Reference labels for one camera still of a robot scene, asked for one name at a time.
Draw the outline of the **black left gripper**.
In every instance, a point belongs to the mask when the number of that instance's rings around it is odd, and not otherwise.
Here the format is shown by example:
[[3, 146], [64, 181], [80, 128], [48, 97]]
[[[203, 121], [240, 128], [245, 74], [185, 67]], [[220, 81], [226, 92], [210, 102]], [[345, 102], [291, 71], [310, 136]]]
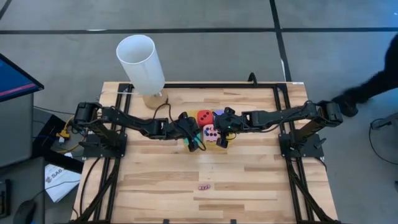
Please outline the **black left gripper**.
[[197, 134], [200, 134], [200, 128], [197, 125], [195, 118], [189, 117], [187, 112], [183, 112], [178, 116], [178, 119], [173, 122], [176, 129], [174, 138], [187, 138], [188, 150], [195, 152], [198, 148]]

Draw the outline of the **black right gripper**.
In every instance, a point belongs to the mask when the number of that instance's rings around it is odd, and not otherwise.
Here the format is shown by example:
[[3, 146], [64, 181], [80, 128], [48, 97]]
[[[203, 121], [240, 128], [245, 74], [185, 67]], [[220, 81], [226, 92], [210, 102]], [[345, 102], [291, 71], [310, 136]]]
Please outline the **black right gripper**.
[[230, 107], [224, 109], [223, 114], [213, 113], [214, 129], [217, 130], [219, 137], [216, 140], [216, 145], [226, 149], [228, 147], [229, 134], [240, 134], [242, 132], [242, 116], [235, 115], [235, 110]]

